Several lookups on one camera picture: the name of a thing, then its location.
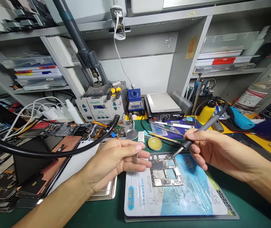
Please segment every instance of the knob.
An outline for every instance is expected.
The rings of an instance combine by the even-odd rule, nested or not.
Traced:
[[[168,121],[167,116],[163,116],[163,117],[162,117],[162,120],[163,120],[163,121]]]

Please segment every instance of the tool holder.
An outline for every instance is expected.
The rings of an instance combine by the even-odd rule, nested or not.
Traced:
[[[192,113],[192,108],[193,108],[193,104],[194,104],[194,101],[195,101],[195,97],[193,99],[190,100],[190,102],[192,103],[192,108],[189,109],[189,112],[186,114],[188,116],[191,116],[191,115],[194,115],[195,114],[195,111],[197,109],[197,107],[202,104],[203,102],[206,102],[208,100],[210,100],[212,98],[212,95],[207,95],[207,96],[198,96],[198,100],[197,100],[197,103],[196,103],[196,106],[195,106],[195,109],[194,109],[194,112]],[[202,105],[198,110],[197,110],[197,113],[196,115],[200,115],[202,109],[204,108],[204,106]]]

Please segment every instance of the white wall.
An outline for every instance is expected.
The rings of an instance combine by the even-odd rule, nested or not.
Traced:
[[[166,92],[173,54],[122,59],[124,70],[141,94]],[[131,89],[120,60],[100,61],[109,81],[126,81]]]

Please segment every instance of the yellow bottle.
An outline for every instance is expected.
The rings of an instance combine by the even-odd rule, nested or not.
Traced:
[[[198,121],[206,123],[211,118],[212,114],[215,112],[215,106],[216,106],[215,101],[208,102],[208,104],[202,109],[198,117]]]

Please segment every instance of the blue logo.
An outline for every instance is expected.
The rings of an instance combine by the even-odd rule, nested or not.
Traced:
[[[130,186],[128,189],[128,209],[132,211],[135,207],[135,189],[133,186]]]

